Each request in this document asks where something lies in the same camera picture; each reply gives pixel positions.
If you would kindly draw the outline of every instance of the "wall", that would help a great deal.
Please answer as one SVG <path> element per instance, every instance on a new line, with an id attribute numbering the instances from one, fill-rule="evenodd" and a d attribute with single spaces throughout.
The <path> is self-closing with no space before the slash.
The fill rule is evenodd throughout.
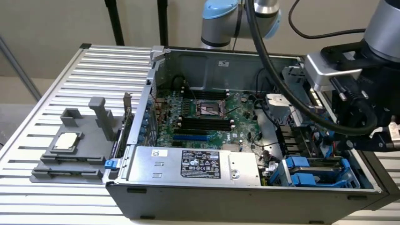
<path id="1" fill-rule="evenodd" d="M 265 41 L 269 52 L 305 54 L 321 47 L 360 40 L 347 35 L 305 40 L 289 28 L 287 13 L 295 0 L 281 0 L 283 24 Z M 127 45 L 159 44 L 156 0 L 117 0 Z M 293 20 L 307 34 L 368 25 L 379 0 L 304 0 Z M 169 0 L 169 45 L 197 47 L 204 0 Z M 55 78 L 81 43 L 113 45 L 104 0 L 0 0 L 0 34 L 31 77 Z M 253 51 L 252 40 L 239 40 L 237 50 Z M 0 56 L 0 75 L 15 73 Z"/>
<path id="2" fill-rule="evenodd" d="M 32 78 L 41 95 L 55 82 L 53 79 Z M 28 89 L 20 79 L 15 76 L 0 76 L 0 104 L 36 104 Z"/>

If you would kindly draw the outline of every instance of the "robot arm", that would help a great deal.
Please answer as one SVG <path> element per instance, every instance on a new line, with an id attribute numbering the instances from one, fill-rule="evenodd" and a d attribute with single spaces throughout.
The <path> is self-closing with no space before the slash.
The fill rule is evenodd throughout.
<path id="1" fill-rule="evenodd" d="M 400 115 L 400 3 L 397 0 L 381 0 L 375 16 L 365 31 L 364 39 L 357 43 L 325 47 L 307 56 L 304 67 L 308 81 L 316 91 L 335 91 L 341 104 L 336 104 L 340 115 L 337 124 L 324 121 L 309 111 L 293 96 L 279 78 L 269 61 L 263 36 L 275 33 L 280 22 L 277 0 L 245 0 L 245 7 L 237 0 L 208 0 L 203 11 L 201 42 L 204 48 L 229 48 L 231 38 L 252 37 L 263 65 L 269 72 L 285 98 L 299 111 L 316 123 L 339 134 L 344 141 L 357 143 L 369 141 L 373 129 L 392 125 L 392 115 Z M 388 137 L 375 133 L 377 146 L 387 145 Z"/>
<path id="2" fill-rule="evenodd" d="M 317 91 L 333 90 L 340 124 L 361 126 L 363 115 L 351 106 L 351 96 L 340 80 L 353 80 L 353 86 L 373 106 L 380 131 L 348 138 L 359 150 L 400 150 L 400 2 L 381 0 L 360 42 L 328 46 L 307 55 L 304 67 L 308 81 Z"/>
<path id="3" fill-rule="evenodd" d="M 277 0 L 256 0 L 255 10 L 260 33 L 275 35 L 280 24 Z M 208 0 L 203 10 L 201 48 L 229 49 L 232 38 L 251 38 L 244 5 L 239 0 Z"/>

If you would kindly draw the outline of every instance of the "black cable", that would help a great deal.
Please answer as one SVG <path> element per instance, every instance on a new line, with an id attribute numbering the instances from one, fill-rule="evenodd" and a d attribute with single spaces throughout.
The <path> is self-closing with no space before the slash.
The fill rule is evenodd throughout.
<path id="1" fill-rule="evenodd" d="M 237 36 L 235 37 L 235 42 L 233 42 L 233 47 L 232 47 L 232 51 L 235 50 L 235 46 L 236 46 L 236 41 L 237 41 Z"/>
<path id="2" fill-rule="evenodd" d="M 369 134 L 372 132 L 372 130 L 375 129 L 375 127 L 376 127 L 377 118 L 376 118 L 376 115 L 372 111 L 372 107 L 368 105 L 368 102 L 365 100 L 359 100 L 359 101 L 355 102 L 356 106 L 359 107 L 359 109 L 361 110 L 361 112 L 365 114 L 365 116 L 368 118 L 365 126 L 360 127 L 360 128 L 352 128 L 352 127 L 345 127 L 345 126 L 341 126 L 336 123 L 331 123 L 329 121 L 327 121 L 323 117 L 320 117 L 317 114 L 315 114 L 309 110 L 308 106 L 292 94 L 287 84 L 280 80 L 280 75 L 276 72 L 276 69 L 273 67 L 273 64 L 272 64 L 269 56 L 268 56 L 268 52 L 267 52 L 267 49 L 265 49 L 263 38 L 260 36 L 260 30 L 259 30 L 259 25 L 257 25 L 257 20 L 256 20 L 256 13 L 255 13 L 255 7 L 253 7 L 255 1 L 253 0 L 245 0 L 245 4 L 247 4 L 245 11 L 247 11 L 247 18 L 248 18 L 248 22 L 249 22 L 249 30 L 251 30 L 251 35 L 252 35 L 252 38 L 253 38 L 255 46 L 256 46 L 256 49 L 257 49 L 257 53 L 260 55 L 263 65 L 264 65 L 267 71 L 271 74 L 275 85 L 280 89 L 280 91 L 281 91 L 284 97 L 287 98 L 287 100 L 292 103 L 295 108 L 297 108 L 297 110 L 305 116 L 309 117 L 309 119 L 313 122 L 320 124 L 323 127 L 329 129 L 331 131 L 333 131 L 339 134 L 343 134 L 343 135 Z"/>
<path id="3" fill-rule="evenodd" d="M 173 90 L 173 82 L 175 82 L 175 79 L 176 78 L 183 78 L 183 80 L 185 80 L 185 76 L 184 75 L 181 75 L 181 74 L 176 74 L 173 77 L 172 77 L 172 81 L 171 81 L 171 90 Z"/>
<path id="4" fill-rule="evenodd" d="M 264 105 L 263 105 L 263 99 L 261 99 L 261 98 L 257 98 L 257 99 L 255 100 L 255 102 L 253 102 L 253 107 L 255 107 L 255 109 L 257 109 L 256 104 L 257 104 L 259 101 L 261 101 L 261 103 L 260 103 L 260 109 L 263 110 L 263 112 L 264 112 L 264 114 L 265 114 L 268 120 L 271 121 L 271 123 L 273 124 L 273 126 L 276 127 L 276 129 L 279 129 L 279 128 L 280 128 L 280 125 L 279 125 L 277 122 L 275 122 L 273 119 L 271 118 L 271 116 L 269 116 L 269 114 L 268 114 L 268 112 L 267 112 L 267 110 L 265 110 L 265 107 L 264 107 Z"/>
<path id="5" fill-rule="evenodd" d="M 263 71 L 264 68 L 261 68 L 259 71 L 257 71 L 257 75 L 256 75 L 256 95 L 259 93 L 259 76 L 260 76 L 260 73 Z"/>
<path id="6" fill-rule="evenodd" d="M 365 29 L 344 30 L 344 31 L 337 31 L 337 32 L 329 33 L 329 34 L 320 34 L 320 35 L 307 35 L 307 34 L 301 33 L 301 31 L 296 28 L 293 21 L 292 21 L 292 14 L 293 14 L 293 10 L 295 10 L 295 7 L 296 7 L 299 1 L 300 0 L 295 1 L 292 8 L 289 9 L 289 27 L 292 27 L 296 34 L 299 34 L 303 38 L 320 39 L 320 38 L 329 38 L 329 37 L 335 37 L 335 36 L 340 36 L 340 35 L 345 35 L 345 34 L 364 33 Z"/>
<path id="7" fill-rule="evenodd" d="M 233 42 L 233 47 L 232 47 L 232 51 L 235 50 L 235 46 L 236 46 L 236 41 L 237 41 L 237 37 L 235 38 L 235 42 Z"/>
<path id="8" fill-rule="evenodd" d="M 265 144 L 265 145 L 256 144 L 256 137 L 259 137 L 260 135 L 261 135 L 261 132 L 257 135 L 253 136 L 252 141 L 251 141 L 251 143 L 255 144 L 256 146 L 259 146 L 259 147 L 268 147 L 271 145 L 279 144 L 279 142 L 273 142 L 273 143 Z"/>

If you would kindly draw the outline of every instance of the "blue latch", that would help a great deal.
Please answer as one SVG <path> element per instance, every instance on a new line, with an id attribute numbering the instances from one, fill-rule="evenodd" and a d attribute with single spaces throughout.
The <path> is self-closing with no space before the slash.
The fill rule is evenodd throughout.
<path id="1" fill-rule="evenodd" d="M 332 156 L 333 153 L 333 146 L 329 146 L 329 149 L 327 151 L 325 157 L 324 158 L 329 158 Z"/>
<path id="2" fill-rule="evenodd" d="M 316 182 L 313 179 L 313 175 L 309 173 L 296 173 L 291 176 L 293 185 L 295 186 L 303 186 L 303 187 L 312 187 L 316 186 Z"/>
<path id="3" fill-rule="evenodd" d="M 116 160 L 107 160 L 105 163 L 104 163 L 104 168 L 116 170 L 117 169 L 117 163 L 119 162 Z"/>
<path id="4" fill-rule="evenodd" d="M 343 164 L 345 169 L 349 169 L 351 164 L 349 164 L 349 161 L 345 158 L 341 159 L 341 164 Z"/>
<path id="5" fill-rule="evenodd" d="M 297 187 L 341 188 L 347 184 L 345 180 L 340 180 L 333 184 L 317 184 L 313 175 L 309 173 L 296 173 L 291 177 L 293 185 Z"/>
<path id="6" fill-rule="evenodd" d="M 296 166 L 309 167 L 309 163 L 305 157 L 292 156 L 287 158 L 288 168 L 293 168 Z"/>

